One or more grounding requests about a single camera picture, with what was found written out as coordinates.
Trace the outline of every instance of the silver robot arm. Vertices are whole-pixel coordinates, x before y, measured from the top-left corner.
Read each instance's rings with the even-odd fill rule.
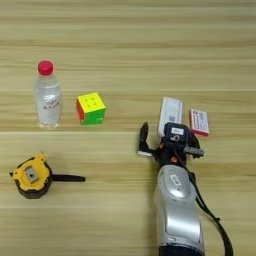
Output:
[[[154,195],[160,256],[204,255],[195,199],[195,188],[184,168],[176,165],[161,167]]]
[[[140,130],[138,153],[153,156],[159,163],[154,201],[157,208],[159,256],[204,256],[204,242],[195,202],[212,219],[225,247],[233,256],[232,243],[216,217],[207,207],[195,177],[186,167],[187,154],[200,158],[204,151],[187,126],[166,123],[164,137],[156,149],[147,144],[148,123]]]

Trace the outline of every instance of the small white box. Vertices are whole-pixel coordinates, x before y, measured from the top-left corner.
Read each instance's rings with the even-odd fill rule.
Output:
[[[190,109],[190,128],[195,134],[208,136],[210,131],[207,112]]]
[[[158,134],[164,137],[164,126],[168,122],[182,123],[182,101],[164,97],[162,101],[160,121],[158,126]]]

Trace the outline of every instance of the water bottle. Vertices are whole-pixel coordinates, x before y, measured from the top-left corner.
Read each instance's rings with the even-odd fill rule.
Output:
[[[39,125],[45,128],[58,126],[61,115],[60,83],[53,75],[53,64],[41,61],[38,64],[35,84],[36,109]]]

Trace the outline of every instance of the colorful cube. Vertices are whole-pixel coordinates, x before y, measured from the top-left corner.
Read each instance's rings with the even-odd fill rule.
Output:
[[[97,92],[77,97],[76,110],[80,123],[101,124],[104,119],[106,107]]]

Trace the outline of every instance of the yellow tape measure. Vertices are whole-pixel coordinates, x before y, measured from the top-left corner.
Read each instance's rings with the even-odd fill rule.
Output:
[[[54,175],[46,162],[43,152],[17,166],[10,175],[20,194],[29,199],[37,199],[44,195],[53,181],[84,182],[85,177],[74,175]]]

